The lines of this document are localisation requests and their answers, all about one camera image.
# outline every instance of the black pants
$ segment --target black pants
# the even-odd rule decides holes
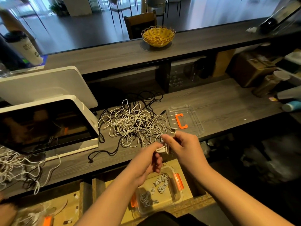
[[[147,217],[144,221],[140,222],[138,226],[154,226],[154,225],[170,225],[170,226],[183,226],[183,225],[195,225],[195,226],[207,226],[191,214],[186,214],[176,218],[174,215],[162,211],[154,213]]]

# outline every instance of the shiny floor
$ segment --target shiny floor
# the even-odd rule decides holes
[[[169,15],[165,14],[164,25],[175,31],[192,30],[202,27],[238,22],[243,20],[267,17],[272,15],[280,0],[182,0],[181,15],[177,13],[177,3],[170,3]],[[133,15],[140,13],[132,6]],[[123,11],[130,16],[130,11]],[[115,26],[110,11],[94,13],[80,17],[57,17],[56,15],[41,17],[47,31],[37,18],[27,18],[31,27],[26,28],[36,38],[38,50],[42,54],[57,53],[73,49],[81,49],[129,39],[125,23],[122,28],[118,13],[114,13]],[[159,25],[162,17],[157,17]],[[6,29],[0,26],[0,33]]]

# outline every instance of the jar lid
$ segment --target jar lid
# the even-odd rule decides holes
[[[290,74],[286,73],[284,71],[276,70],[276,71],[274,71],[274,75],[277,78],[279,78],[279,80],[281,80],[281,81],[286,81],[286,80],[290,79]]]
[[[15,43],[19,42],[21,39],[25,39],[27,35],[22,31],[11,31],[6,33],[3,37],[8,43]]]

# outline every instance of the potted plant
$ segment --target potted plant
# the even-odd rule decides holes
[[[67,10],[67,7],[65,3],[60,0],[57,3],[54,3],[53,5],[49,6],[50,10],[55,13],[58,16],[69,16],[69,12]]]

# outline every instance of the chair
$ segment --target chair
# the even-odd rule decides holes
[[[148,12],[148,8],[151,7],[152,10],[156,10],[156,16],[162,17],[162,25],[164,25],[164,14],[165,14],[165,3],[166,0],[145,0],[146,12]]]
[[[180,10],[179,10],[179,16],[181,14],[181,5],[182,5],[182,0],[166,0],[167,5],[165,5],[165,12],[166,12],[166,6],[167,6],[167,17],[168,17],[168,11],[169,11],[169,3],[170,2],[177,2],[177,12],[179,8],[179,3],[180,3]]]
[[[130,39],[142,38],[141,32],[150,26],[157,25],[156,11],[135,16],[124,17]]]
[[[42,20],[40,19],[39,15],[37,14],[37,12],[35,11],[35,9],[32,7],[31,3],[29,0],[19,0],[23,3],[23,6],[27,6],[29,5],[31,7],[31,9],[33,10],[33,13],[30,14],[21,14],[20,11],[18,10],[18,7],[16,6],[15,9],[19,12],[19,17],[21,17],[25,23],[27,24],[27,26],[31,29],[31,27],[29,26],[29,24],[27,23],[27,21],[25,20],[26,17],[31,17],[31,16],[37,16],[38,19],[40,20],[40,22],[42,23],[43,27],[45,28],[45,30],[48,32],[48,30],[46,29],[45,25],[43,24]]]
[[[111,16],[112,16],[114,26],[115,26],[115,23],[114,23],[114,18],[113,18],[112,11],[118,13],[120,25],[121,25],[121,28],[122,28],[122,23],[121,23],[119,12],[121,12],[122,19],[123,19],[122,11],[127,10],[127,9],[131,10],[131,16],[132,16],[133,14],[132,14],[131,1],[129,0],[129,4],[130,4],[129,6],[127,6],[127,4],[121,4],[121,0],[109,0],[109,3],[108,3],[108,6],[110,7]]]

